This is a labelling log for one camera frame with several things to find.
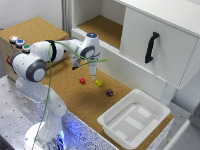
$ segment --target green wire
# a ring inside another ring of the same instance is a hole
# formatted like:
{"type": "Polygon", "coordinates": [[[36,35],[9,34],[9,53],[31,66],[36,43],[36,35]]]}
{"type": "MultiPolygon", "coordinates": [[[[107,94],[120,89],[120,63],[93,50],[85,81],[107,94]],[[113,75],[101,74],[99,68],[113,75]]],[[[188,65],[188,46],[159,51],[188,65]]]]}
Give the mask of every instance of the green wire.
{"type": "Polygon", "coordinates": [[[51,44],[49,44],[49,66],[50,66],[50,78],[49,78],[49,88],[48,88],[48,93],[47,93],[47,99],[46,99],[46,104],[45,104],[45,110],[44,110],[44,113],[43,113],[43,116],[42,116],[42,120],[40,121],[40,125],[39,125],[39,128],[37,130],[37,134],[35,136],[35,139],[34,139],[34,143],[33,143],[33,147],[32,147],[32,150],[34,148],[34,145],[35,145],[35,141],[36,141],[36,138],[38,136],[38,133],[39,133],[39,130],[40,130],[40,127],[41,127],[41,124],[42,124],[42,121],[44,120],[44,116],[46,114],[46,110],[47,110],[47,103],[49,101],[49,92],[50,92],[50,89],[51,89],[51,44]]]}
{"type": "Polygon", "coordinates": [[[101,59],[101,60],[91,60],[91,59],[87,59],[87,58],[85,58],[85,57],[79,55],[78,53],[76,53],[73,49],[71,49],[69,46],[67,46],[67,45],[65,45],[65,44],[60,43],[60,42],[58,42],[58,41],[55,41],[55,43],[58,43],[58,44],[61,44],[61,45],[65,46],[65,47],[67,47],[72,53],[75,53],[75,54],[78,55],[80,58],[85,59],[85,60],[88,60],[88,61],[90,61],[90,62],[92,62],[92,63],[93,63],[93,62],[106,62],[106,61],[108,61],[108,59],[101,59]]]}

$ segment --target white plastic bin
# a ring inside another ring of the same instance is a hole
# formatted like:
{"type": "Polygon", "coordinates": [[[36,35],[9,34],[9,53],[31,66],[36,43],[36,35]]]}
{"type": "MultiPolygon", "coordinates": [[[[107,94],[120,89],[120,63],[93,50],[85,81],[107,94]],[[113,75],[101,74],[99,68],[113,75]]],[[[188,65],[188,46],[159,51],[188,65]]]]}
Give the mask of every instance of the white plastic bin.
{"type": "Polygon", "coordinates": [[[119,145],[135,149],[169,113],[169,108],[136,89],[103,113],[97,121],[119,145]]]}

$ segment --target door handle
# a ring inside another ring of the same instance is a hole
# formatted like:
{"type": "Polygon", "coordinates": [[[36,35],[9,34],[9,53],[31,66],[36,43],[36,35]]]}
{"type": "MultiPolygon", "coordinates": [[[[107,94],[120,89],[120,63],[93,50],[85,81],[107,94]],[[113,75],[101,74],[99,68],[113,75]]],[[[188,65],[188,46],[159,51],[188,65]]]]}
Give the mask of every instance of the door handle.
{"type": "Polygon", "coordinates": [[[153,50],[154,40],[158,37],[159,37],[159,34],[156,33],[156,32],[153,32],[153,36],[149,40],[147,53],[146,53],[146,56],[145,56],[145,63],[146,64],[153,60],[153,57],[151,57],[151,53],[152,53],[152,50],[153,50]]]}

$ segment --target cardboard box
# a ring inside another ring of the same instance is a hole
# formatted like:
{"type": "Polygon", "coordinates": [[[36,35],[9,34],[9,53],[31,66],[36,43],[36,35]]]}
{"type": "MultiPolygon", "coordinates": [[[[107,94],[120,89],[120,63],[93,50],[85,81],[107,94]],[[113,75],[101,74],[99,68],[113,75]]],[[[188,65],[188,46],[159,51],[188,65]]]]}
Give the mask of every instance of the cardboard box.
{"type": "MultiPolygon", "coordinates": [[[[32,45],[35,42],[45,40],[62,40],[69,39],[69,35],[54,25],[48,23],[40,17],[35,17],[25,22],[19,23],[12,27],[0,31],[0,52],[4,63],[6,74],[16,81],[17,75],[13,72],[10,66],[10,58],[16,52],[21,52],[21,49],[9,43],[9,38],[12,35],[17,35],[20,39],[25,40],[26,44],[32,45]]],[[[66,52],[63,58],[58,62],[53,62],[52,66],[69,58],[69,53],[66,52]]]]}

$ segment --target drawer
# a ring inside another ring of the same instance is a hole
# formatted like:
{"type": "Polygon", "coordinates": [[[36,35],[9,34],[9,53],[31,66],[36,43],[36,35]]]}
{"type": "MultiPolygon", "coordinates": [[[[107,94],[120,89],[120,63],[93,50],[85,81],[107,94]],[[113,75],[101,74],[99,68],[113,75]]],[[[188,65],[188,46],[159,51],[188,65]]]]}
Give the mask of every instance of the drawer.
{"type": "Polygon", "coordinates": [[[176,86],[181,83],[197,41],[191,34],[126,8],[120,54],[176,86]],[[153,60],[145,63],[153,32],[159,37],[154,40],[153,60]]]}

